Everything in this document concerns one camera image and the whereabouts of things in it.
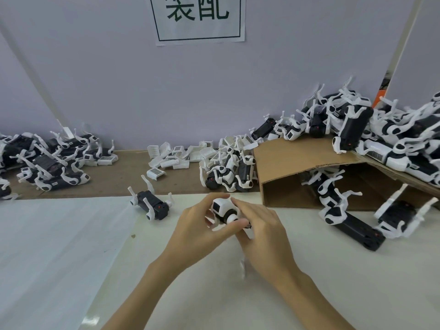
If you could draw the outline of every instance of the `right hand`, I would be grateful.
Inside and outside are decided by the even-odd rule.
[[[255,238],[250,239],[244,230],[235,236],[255,270],[275,287],[299,273],[286,230],[276,212],[263,205],[231,200],[252,224]]]

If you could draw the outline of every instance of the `black border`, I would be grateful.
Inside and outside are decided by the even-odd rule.
[[[153,1],[150,0],[150,3],[151,3],[151,10],[153,11],[154,25],[156,26],[157,39],[159,39],[160,42],[175,42],[175,41],[183,41],[183,40],[203,40],[203,39],[221,39],[221,38],[240,38],[242,36],[242,0],[240,0],[240,21],[239,21],[240,27],[239,27],[239,35],[238,36],[208,37],[208,38],[185,38],[185,39],[163,39],[163,40],[161,40],[161,38],[159,36],[159,30],[157,29],[156,15],[154,14]]]

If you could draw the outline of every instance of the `light purple wall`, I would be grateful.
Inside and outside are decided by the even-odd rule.
[[[440,91],[440,0],[423,0],[386,96],[414,109]]]
[[[413,1],[247,0],[245,43],[170,47],[145,0],[0,0],[0,17],[71,126],[145,149],[245,133],[350,75],[374,99]]]
[[[49,137],[60,126],[0,33],[0,133]]]

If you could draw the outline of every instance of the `orange object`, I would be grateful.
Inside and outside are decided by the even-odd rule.
[[[373,103],[374,108],[380,102],[380,100],[381,100],[380,97],[381,96],[385,97],[385,93],[386,93],[386,89],[379,90],[379,92],[377,93],[376,99],[374,100],[374,103]]]

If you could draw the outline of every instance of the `cardboard box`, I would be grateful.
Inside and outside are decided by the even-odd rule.
[[[355,152],[338,155],[332,138],[302,136],[295,141],[282,138],[267,141],[254,149],[263,204],[269,207],[322,209],[309,186],[302,186],[300,173],[328,166],[343,165],[344,178],[336,181],[339,191],[361,191],[349,197],[349,210],[375,211],[402,183],[408,187],[401,200],[421,206],[429,199],[440,198],[440,189],[403,172],[396,172],[376,160]]]

